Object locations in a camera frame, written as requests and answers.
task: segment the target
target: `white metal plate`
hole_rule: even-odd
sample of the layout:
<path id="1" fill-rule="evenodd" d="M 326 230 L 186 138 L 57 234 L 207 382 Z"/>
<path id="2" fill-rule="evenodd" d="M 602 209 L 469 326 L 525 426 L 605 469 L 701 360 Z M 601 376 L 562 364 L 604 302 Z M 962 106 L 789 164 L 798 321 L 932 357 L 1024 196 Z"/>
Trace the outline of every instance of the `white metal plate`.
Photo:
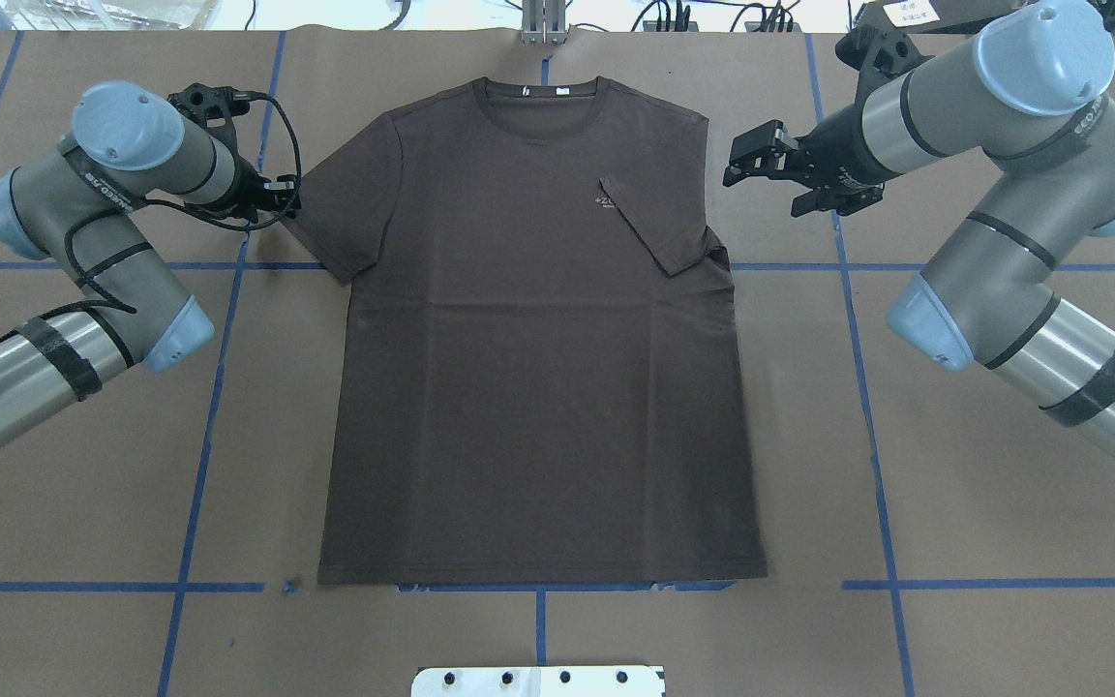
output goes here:
<path id="1" fill-rule="evenodd" d="M 884 6 L 884 13 L 896 28 L 904 26 L 924 26 L 941 19 L 929 0 L 905 0 L 903 3 Z"/>
<path id="2" fill-rule="evenodd" d="M 544 666 L 425 669 L 411 697 L 665 697 L 658 666 Z"/>

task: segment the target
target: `sticker label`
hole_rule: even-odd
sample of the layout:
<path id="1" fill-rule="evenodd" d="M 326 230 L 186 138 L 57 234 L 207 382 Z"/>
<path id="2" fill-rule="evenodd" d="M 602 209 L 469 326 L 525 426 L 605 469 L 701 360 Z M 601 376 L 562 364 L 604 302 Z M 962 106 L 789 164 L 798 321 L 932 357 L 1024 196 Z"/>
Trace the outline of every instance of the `sticker label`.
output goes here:
<path id="1" fill-rule="evenodd" d="M 941 21 L 941 14 L 937 14 L 935 8 L 929 0 L 906 0 L 905 3 L 885 4 L 884 13 L 889 14 L 889 21 L 898 28 Z"/>

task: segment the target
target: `t-shirt sleeve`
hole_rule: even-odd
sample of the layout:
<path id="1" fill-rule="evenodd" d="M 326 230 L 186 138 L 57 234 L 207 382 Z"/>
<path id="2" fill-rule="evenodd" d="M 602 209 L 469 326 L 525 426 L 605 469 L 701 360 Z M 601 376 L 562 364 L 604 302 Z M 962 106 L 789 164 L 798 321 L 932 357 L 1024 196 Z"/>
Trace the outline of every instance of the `t-shirt sleeve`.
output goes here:
<path id="1" fill-rule="evenodd" d="M 403 178 L 403 146 L 389 115 L 380 115 L 300 184 L 304 204 L 282 224 L 340 282 L 377 263 Z"/>
<path id="2" fill-rule="evenodd" d="M 681 273 L 720 242 L 704 213 L 708 119 L 694 115 L 628 167 L 601 177 L 638 238 L 668 275 Z"/>

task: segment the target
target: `brown t-shirt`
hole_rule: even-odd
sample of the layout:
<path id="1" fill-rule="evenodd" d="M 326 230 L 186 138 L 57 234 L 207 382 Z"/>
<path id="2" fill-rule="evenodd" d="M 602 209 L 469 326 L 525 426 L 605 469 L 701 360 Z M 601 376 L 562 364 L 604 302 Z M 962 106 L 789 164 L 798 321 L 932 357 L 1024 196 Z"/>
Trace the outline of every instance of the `brown t-shirt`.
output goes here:
<path id="1" fill-rule="evenodd" d="M 353 282 L 320 583 L 765 574 L 707 136 L 483 78 L 307 173 L 287 225 Z"/>

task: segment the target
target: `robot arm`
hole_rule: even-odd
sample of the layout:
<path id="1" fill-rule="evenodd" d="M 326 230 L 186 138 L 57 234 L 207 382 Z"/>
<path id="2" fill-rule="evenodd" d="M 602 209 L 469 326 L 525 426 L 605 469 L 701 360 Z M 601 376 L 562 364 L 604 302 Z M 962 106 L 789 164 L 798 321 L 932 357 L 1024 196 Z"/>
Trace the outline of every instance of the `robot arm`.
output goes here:
<path id="1" fill-rule="evenodd" d="M 937 58 L 856 27 L 854 105 L 807 136 L 736 138 L 724 184 L 799 181 L 792 215 L 850 215 L 885 181 L 981 147 L 1004 172 L 912 280 L 890 327 L 948 370 L 979 362 L 1115 455 L 1115 331 L 1045 285 L 1085 235 L 1115 234 L 1112 37 L 1083 0 L 1041 0 Z"/>
<path id="2" fill-rule="evenodd" d="M 253 99 L 273 100 L 204 85 L 169 100 L 133 84 L 96 85 L 57 149 L 0 180 L 0 241 L 30 260 L 52 256 L 85 293 L 0 340 L 0 446 L 129 367 L 166 370 L 212 339 L 213 323 L 128 213 L 159 188 L 231 230 L 293 215 L 298 176 L 269 182 L 235 154 L 231 118 Z M 207 128 L 211 118 L 225 124 Z M 258 210 L 279 213 L 255 224 Z M 226 216 L 253 225 L 217 222 Z"/>

